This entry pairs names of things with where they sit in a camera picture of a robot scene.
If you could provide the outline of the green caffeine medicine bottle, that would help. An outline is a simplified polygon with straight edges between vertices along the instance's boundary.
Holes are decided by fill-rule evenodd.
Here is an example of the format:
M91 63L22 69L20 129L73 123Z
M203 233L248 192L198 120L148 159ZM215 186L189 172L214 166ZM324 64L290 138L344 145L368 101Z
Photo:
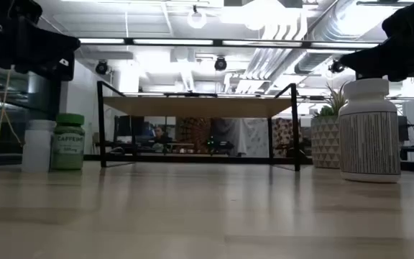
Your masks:
M57 115L53 132L51 170L80 171L83 167L85 118L80 114Z

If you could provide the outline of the white striped medicine bottle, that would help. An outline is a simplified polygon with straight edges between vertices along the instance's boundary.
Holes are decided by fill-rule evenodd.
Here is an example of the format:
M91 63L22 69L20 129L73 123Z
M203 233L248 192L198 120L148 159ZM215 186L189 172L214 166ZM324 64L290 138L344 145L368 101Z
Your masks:
M386 96L389 81L365 78L345 85L339 110L340 170L348 181L400 180L397 107Z

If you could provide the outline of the translucent white bottle blue label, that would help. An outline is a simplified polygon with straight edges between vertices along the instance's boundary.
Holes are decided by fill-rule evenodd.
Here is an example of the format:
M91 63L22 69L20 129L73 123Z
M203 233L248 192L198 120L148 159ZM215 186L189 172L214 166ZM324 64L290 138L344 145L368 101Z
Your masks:
M24 133L22 172L47 173L50 170L50 155L53 131L56 123L51 120L29 120Z

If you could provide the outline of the black computer monitor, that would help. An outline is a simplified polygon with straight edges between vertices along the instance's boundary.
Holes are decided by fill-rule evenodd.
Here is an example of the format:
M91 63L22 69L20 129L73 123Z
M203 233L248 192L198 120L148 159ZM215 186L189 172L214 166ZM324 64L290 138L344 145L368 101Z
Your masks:
M409 140L408 134L408 119L406 116L398 116L398 133L399 141L404 142Z
M114 140L119 137L136 137L143 135L144 117L130 115L114 117Z

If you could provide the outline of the potted plant in triangle-patterned pot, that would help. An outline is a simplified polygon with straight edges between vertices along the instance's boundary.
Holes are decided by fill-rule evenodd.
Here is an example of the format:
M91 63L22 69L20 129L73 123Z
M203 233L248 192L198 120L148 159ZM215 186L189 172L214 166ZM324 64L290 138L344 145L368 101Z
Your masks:
M311 156L316 168L340 168L339 110L345 105L344 82L336 90L326 85L330 91L327 105L316 112L311 120Z

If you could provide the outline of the LED light bar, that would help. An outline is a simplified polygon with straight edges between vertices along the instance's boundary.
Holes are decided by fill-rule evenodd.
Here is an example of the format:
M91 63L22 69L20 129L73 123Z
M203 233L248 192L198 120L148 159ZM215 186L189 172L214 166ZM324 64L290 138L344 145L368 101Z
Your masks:
M320 42L307 40L228 40L188 38L79 38L82 45L173 46L173 47L242 47L320 50L363 50L378 46L378 42Z

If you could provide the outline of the person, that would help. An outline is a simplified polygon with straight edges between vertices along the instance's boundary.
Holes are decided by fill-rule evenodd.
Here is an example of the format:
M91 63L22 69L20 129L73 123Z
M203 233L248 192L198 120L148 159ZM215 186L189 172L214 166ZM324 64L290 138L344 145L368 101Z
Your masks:
M163 128L157 126L154 128L155 136L152 138L154 143L160 143L160 144L167 144L173 141L171 137L169 137Z

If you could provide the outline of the red patterned hanging cloth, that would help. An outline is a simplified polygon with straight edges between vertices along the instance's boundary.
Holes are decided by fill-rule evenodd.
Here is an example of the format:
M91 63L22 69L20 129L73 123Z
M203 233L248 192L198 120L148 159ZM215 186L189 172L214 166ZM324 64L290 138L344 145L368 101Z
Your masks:
M273 155L277 158L293 156L293 121L291 119L272 119Z

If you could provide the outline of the round white pendant lamp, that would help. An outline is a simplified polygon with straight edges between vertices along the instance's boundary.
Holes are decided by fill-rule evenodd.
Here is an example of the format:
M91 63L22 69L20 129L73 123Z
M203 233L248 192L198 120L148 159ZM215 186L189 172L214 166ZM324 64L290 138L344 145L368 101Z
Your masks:
M187 23L194 29L202 29L207 23L207 16L196 5L192 5L188 12Z

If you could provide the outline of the mandala patterned tapestry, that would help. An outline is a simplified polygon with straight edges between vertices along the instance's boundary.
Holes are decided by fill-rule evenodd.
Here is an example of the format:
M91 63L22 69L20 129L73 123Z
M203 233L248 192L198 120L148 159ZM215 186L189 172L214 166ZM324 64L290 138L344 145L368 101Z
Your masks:
M175 139L178 142L193 144L195 153L207 153L207 141L211 136L211 120L200 117L177 117Z

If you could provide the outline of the white hanging cloth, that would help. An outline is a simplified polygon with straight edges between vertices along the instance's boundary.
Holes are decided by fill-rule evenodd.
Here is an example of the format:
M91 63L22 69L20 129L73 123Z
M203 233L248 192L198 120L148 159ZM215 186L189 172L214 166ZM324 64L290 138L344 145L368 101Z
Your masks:
M267 158L268 127L266 119L237 118L214 119L211 133L215 140L227 141L233 145L229 157Z

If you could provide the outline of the distant robot with green lights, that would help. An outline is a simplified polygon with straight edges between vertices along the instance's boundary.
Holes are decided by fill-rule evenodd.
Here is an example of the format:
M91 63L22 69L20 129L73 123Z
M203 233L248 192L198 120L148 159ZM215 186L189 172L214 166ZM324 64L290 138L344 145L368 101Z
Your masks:
M213 136L207 140L206 144L211 155L229 155L230 151L234 149L231 142L216 140Z

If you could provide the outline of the wooden shelf with black frame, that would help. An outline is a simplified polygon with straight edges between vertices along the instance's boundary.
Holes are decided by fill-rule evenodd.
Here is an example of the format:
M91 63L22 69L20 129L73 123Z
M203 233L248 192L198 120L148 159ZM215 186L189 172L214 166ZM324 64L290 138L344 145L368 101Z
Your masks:
M126 96L105 81L97 81L99 147L101 166L106 167L104 111L105 105L138 117L223 117L223 118L267 118L291 108L293 121L293 165L300 170L302 158L299 154L298 108L296 84L291 83L274 97L267 98L219 98L186 96L185 93L168 93L161 97L145 97L143 93Z

